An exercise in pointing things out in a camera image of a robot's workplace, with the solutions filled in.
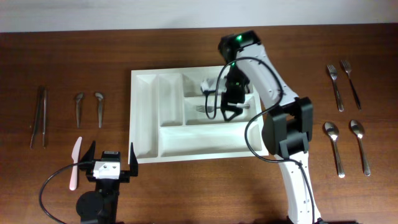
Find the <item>black-handled steel fork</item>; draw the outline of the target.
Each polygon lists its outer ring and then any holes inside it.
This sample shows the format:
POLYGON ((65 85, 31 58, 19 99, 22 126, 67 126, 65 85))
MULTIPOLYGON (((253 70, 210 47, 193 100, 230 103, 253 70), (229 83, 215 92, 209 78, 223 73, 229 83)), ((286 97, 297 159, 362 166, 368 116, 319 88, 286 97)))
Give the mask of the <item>black-handled steel fork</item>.
POLYGON ((340 64, 341 64, 343 70, 345 71, 345 73, 348 76, 349 84, 350 84, 352 92, 353 92, 353 96, 354 96, 354 100, 356 102, 356 106, 361 111, 362 110, 361 102, 360 102, 359 96, 357 94, 357 91, 356 91, 356 89, 355 89, 355 87, 353 85, 352 79, 351 79, 351 72, 352 72, 351 64, 347 60, 341 60, 340 64))

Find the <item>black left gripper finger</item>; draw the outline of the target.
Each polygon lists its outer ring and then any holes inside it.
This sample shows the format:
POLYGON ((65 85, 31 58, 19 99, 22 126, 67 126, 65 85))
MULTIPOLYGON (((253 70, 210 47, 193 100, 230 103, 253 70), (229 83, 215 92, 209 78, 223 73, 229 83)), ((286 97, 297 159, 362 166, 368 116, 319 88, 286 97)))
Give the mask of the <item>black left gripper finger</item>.
POLYGON ((130 176, 137 177, 139 173, 139 164, 134 152, 133 142, 131 142, 129 150, 129 168, 130 168, 130 176))
POLYGON ((87 152, 83 155, 83 157, 79 160, 79 169, 80 170, 92 170, 95 164, 95 148, 96 148, 96 141, 91 143, 90 148, 87 152))

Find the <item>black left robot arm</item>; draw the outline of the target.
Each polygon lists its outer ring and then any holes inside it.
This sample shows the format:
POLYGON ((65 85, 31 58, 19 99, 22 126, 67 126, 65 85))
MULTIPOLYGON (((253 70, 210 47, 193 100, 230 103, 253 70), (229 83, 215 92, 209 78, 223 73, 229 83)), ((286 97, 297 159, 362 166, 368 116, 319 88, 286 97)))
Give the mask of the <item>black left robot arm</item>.
POLYGON ((129 148, 128 170, 121 169, 119 151, 104 151, 99 159, 95 159, 95 147, 96 143, 92 142, 78 166, 85 172, 87 180, 95 183, 95 189, 80 196, 76 212, 81 223, 116 223, 119 186, 129 183, 139 172, 134 145, 130 144, 129 148))

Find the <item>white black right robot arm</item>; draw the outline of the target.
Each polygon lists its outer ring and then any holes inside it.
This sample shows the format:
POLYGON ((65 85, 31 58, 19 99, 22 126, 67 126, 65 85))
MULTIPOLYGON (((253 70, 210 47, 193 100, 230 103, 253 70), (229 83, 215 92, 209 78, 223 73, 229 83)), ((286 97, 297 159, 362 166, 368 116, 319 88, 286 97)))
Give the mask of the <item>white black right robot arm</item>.
POLYGON ((243 111, 238 104, 245 100, 252 85, 265 107, 250 122, 263 120, 262 141, 282 173, 288 198, 291 223, 323 223, 315 203, 308 159, 312 139, 313 105, 299 97, 283 81, 269 60, 265 47, 252 30, 221 38, 218 50, 229 70, 221 94, 220 110, 231 112, 231 121, 243 111))

